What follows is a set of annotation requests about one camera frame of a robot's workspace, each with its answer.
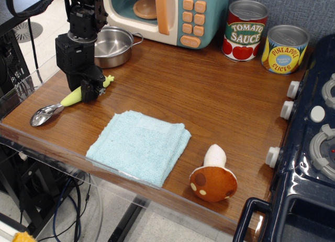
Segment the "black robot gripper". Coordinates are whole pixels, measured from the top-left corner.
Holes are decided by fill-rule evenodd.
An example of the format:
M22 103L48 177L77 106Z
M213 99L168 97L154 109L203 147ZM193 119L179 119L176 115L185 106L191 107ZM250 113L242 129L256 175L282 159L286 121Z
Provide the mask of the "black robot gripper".
M105 76L94 61L95 43L76 42L67 34L55 39L57 66L66 74L71 91L81 86L81 102L88 103L105 93Z

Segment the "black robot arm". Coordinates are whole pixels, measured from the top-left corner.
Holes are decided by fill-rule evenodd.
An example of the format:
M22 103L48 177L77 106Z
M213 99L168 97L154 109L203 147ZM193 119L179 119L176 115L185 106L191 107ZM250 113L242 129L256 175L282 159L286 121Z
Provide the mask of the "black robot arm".
M35 8L15 11L14 1L5 0L9 12L20 19L43 13L54 0L41 0ZM71 91L78 89L81 101L97 99L105 92L105 76L94 62L95 42L98 33L107 24L103 0L64 0L70 24L68 33L55 40L57 66L66 74Z

